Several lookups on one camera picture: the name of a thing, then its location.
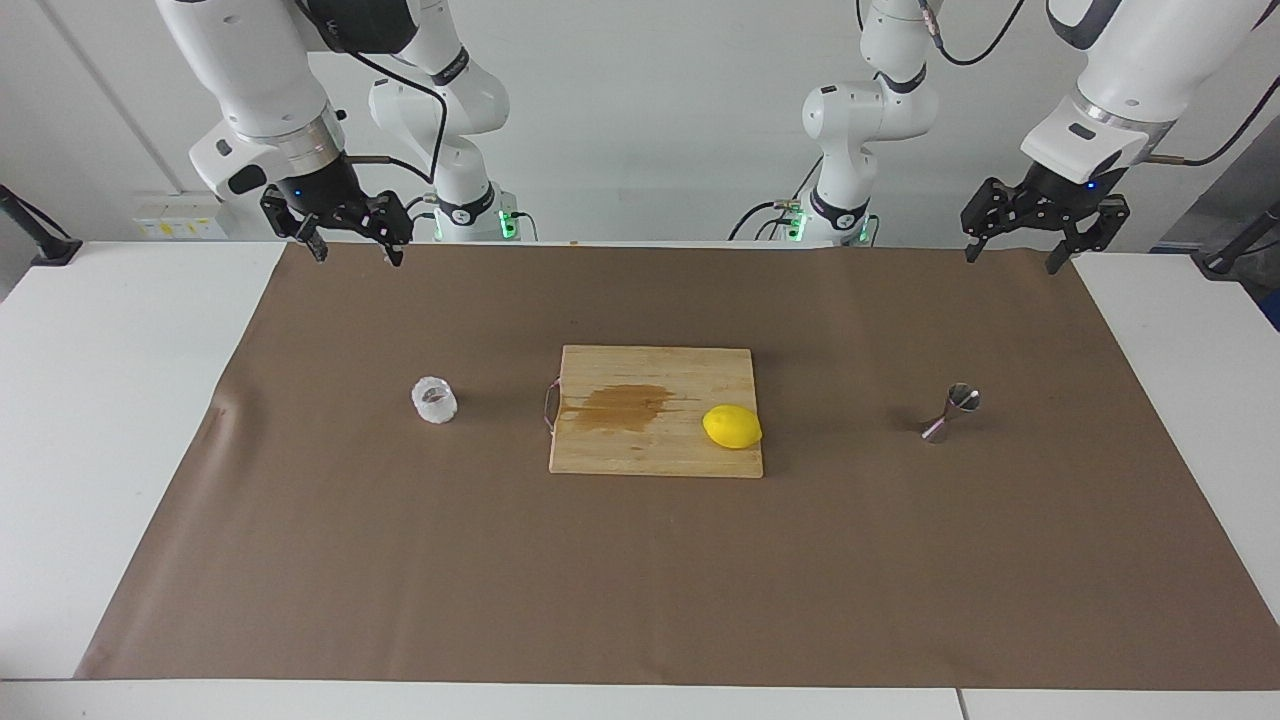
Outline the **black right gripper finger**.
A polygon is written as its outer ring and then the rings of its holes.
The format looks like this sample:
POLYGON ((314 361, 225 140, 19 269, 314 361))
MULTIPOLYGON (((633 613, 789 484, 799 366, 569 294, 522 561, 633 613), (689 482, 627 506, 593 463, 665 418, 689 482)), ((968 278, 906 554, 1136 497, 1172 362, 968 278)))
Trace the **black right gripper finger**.
POLYGON ((279 188, 264 190, 262 213, 276 237, 301 243, 316 263, 325 263, 328 246, 319 234, 319 215, 307 213, 301 219, 296 217, 279 188))
POLYGON ((355 232, 378 243, 389 264, 399 268, 413 238, 413 220, 396 192, 381 192, 356 206, 355 232))

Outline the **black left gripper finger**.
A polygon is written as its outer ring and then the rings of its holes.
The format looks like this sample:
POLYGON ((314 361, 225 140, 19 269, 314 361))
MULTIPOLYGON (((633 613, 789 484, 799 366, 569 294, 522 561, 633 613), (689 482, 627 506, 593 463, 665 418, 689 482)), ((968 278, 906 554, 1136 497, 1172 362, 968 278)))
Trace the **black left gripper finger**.
POLYGON ((972 238, 965 247, 968 263, 977 263, 986 245, 995 237, 1012 233, 1027 225, 1025 184, 1006 184, 987 178, 963 209, 963 231, 972 238))
POLYGON ((1103 199, 1092 215, 1093 222, 1083 231, 1079 227, 1079 219, 1070 215, 1060 217, 1052 231, 1060 231, 1062 238, 1044 260, 1047 273, 1056 275, 1076 255, 1105 251, 1130 214, 1125 199, 1103 199))

